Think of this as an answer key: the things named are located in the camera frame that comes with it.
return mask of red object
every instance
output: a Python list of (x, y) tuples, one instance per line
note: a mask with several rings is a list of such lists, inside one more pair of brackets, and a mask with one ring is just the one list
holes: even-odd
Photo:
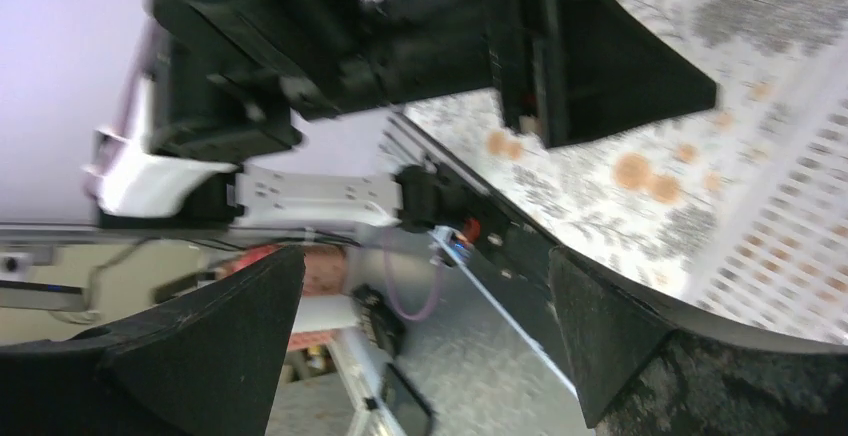
[[(279, 245), (269, 244), (245, 251), (241, 258), (230, 264), (224, 277), (250, 266), (278, 249), (280, 249)], [(340, 294), (345, 276), (347, 276), (344, 250), (332, 246), (312, 246), (305, 247), (304, 253), (306, 274), (303, 278), (303, 297)], [(327, 344), (332, 341), (335, 333), (335, 331), (294, 333), (289, 338), (288, 350), (298, 351)]]
[(465, 221), (465, 228), (462, 230), (462, 235), (465, 236), (469, 243), (474, 244), (477, 238), (480, 237), (480, 221), (474, 218), (468, 218)]

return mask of white bracket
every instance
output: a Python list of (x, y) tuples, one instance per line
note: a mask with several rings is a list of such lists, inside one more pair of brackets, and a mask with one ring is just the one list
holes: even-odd
[(87, 166), (84, 191), (113, 216), (166, 218), (176, 214), (183, 200), (215, 173), (236, 169), (229, 163), (157, 156), (147, 152), (153, 117), (155, 83), (139, 77), (126, 121), (116, 124), (122, 134), (100, 129), (113, 151), (101, 151), (99, 161)]
[(248, 166), (237, 187), (246, 214), (236, 227), (389, 226), (402, 206), (401, 188), (388, 173), (357, 178)]

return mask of white wall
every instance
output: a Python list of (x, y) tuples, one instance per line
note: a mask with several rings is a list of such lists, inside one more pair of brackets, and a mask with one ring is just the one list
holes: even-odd
[[(113, 119), (143, 0), (0, 0), (0, 222), (87, 222), (79, 168)], [(306, 145), (262, 158), (282, 171), (374, 170), (384, 112), (302, 124)]]

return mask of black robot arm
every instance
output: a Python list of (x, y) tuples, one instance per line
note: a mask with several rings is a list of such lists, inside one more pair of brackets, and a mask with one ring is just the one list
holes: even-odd
[(307, 120), (487, 87), (547, 147), (710, 109), (716, 84), (615, 0), (150, 0), (152, 149), (241, 162)]

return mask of purple cable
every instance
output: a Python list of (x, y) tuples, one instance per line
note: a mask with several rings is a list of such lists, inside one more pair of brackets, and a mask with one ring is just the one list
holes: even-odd
[(427, 297), (427, 302), (424, 303), (424, 307), (421, 308), (416, 314), (407, 314), (406, 311), (403, 310), (400, 306), (400, 297), (398, 296), (397, 287), (395, 286), (395, 278), (392, 271), (391, 261), (389, 260), (389, 230), (388, 228), (383, 230), (383, 264), (386, 267), (386, 289), (389, 294), (389, 303), (392, 305), (392, 309), (395, 310), (400, 317), (407, 321), (424, 321), (429, 318), (433, 311), (436, 310), (436, 306), (439, 304), (439, 296), (442, 293), (442, 264), (439, 263), (436, 266), (436, 274), (435, 280), (433, 281), (433, 287), (430, 289), (430, 296)]

